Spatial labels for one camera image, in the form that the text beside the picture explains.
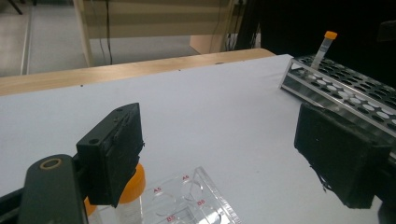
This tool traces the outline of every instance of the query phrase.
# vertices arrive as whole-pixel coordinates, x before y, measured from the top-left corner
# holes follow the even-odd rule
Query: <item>test tube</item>
[[[337,37],[337,33],[328,31],[324,35],[324,39],[322,44],[320,45],[320,48],[318,50],[317,55],[314,58],[314,61],[311,64],[311,67],[313,69],[318,70],[319,69],[319,64],[322,61],[324,55],[326,54],[327,50],[329,49],[330,45],[332,44],[332,41]]]
[[[88,198],[84,200],[84,205],[85,205],[85,212],[87,213],[88,223],[103,224],[97,206],[90,204],[90,200]]]
[[[134,176],[126,184],[121,194],[119,205],[116,208],[116,216],[120,224],[142,223],[142,200],[141,194],[146,186],[145,171],[138,163]]]

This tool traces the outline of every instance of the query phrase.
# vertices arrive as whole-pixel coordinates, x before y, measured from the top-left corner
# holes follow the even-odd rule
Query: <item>white table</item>
[[[378,223],[380,201],[351,210],[323,192],[293,147],[300,101],[278,88],[275,56],[0,97],[0,195],[27,168],[76,142],[111,110],[138,102],[148,184],[202,165],[243,223]]]

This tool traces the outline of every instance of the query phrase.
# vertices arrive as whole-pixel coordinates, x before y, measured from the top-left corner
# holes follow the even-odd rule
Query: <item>orange cap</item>
[[[333,32],[333,31],[328,31],[328,32],[326,32],[324,37],[326,37],[328,39],[335,39],[337,37],[337,33]]]
[[[90,200],[88,199],[88,197],[85,198],[84,205],[85,205],[85,212],[87,213],[87,217],[90,216],[97,207],[96,205],[90,204]]]
[[[145,190],[146,179],[145,170],[142,164],[138,163],[134,176],[126,184],[124,191],[120,197],[120,203],[130,203],[138,198]]]

